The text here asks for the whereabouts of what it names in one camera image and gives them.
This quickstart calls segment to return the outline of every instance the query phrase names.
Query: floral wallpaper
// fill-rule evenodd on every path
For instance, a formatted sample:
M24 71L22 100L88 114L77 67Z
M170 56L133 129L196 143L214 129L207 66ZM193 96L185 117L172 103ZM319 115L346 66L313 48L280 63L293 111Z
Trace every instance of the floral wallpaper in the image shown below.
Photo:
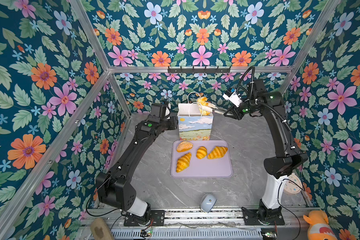
M111 0L83 5L114 66L285 66L294 61L325 3ZM316 57L317 49L309 55ZM222 94L242 74L116 77L130 109L140 112L150 111L152 102L164 99L176 105L192 91L224 106ZM285 73L256 73L256 77L260 74L270 90L278 89L285 77Z
M285 96L301 179L338 239L360 239L360 1L342 0L312 49Z
M101 73L69 2L0 1L0 214ZM74 239L124 118L107 82L6 239Z

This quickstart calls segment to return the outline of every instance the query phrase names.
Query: white rope handle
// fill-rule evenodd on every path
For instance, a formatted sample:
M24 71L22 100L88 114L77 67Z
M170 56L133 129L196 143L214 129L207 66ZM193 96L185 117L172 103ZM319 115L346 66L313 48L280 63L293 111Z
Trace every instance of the white rope handle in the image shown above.
M190 92L190 93L188 94L188 96L187 96L187 101L188 101L188 103L189 103L189 95L192 94L192 93L197 93L197 94L199 94L199 97L200 97L200 93L198 93L198 92Z
M198 103L198 104L200 104L202 106L202 114L200 115L200 117L202 117L203 116L203 111L204 111L203 105L201 103L199 103L199 102L193 102L193 103ZM188 116L189 117L191 116L191 113L189 112L190 109L191 109L191 105L189 105L189 108L188 108Z

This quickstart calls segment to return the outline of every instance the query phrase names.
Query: orange plush toy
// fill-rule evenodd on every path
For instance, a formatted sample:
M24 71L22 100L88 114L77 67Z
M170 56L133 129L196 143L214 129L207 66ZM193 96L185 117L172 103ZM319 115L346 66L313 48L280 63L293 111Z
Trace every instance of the orange plush toy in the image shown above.
M304 220L310 224L308 228L309 240L337 240L331 227L328 225L328 216L322 210L310 211L308 217L303 216Z

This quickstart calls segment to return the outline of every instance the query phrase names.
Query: black mounting plate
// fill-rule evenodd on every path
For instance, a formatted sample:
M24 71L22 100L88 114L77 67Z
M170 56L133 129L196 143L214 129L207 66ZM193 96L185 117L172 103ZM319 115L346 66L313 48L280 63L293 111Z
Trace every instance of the black mounting plate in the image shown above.
M152 226L164 226L165 211L164 210L151 210L150 219L153 219ZM150 222L141 226L138 222L135 221L133 217L128 215L125 217L124 226L125 227L148 227Z
M282 215L280 217L275 217L269 220L268 223L263 223L259 220L258 217L258 209L245 209L244 207L241 208L243 212L244 222L245 225L285 225L284 218Z

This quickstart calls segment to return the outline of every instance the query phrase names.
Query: computer mouse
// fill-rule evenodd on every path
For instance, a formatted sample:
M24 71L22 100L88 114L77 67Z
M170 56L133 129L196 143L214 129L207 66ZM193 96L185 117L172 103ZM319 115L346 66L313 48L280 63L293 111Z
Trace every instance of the computer mouse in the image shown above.
M216 203L216 197L212 194L206 194L200 203L200 208L203 212L209 213Z

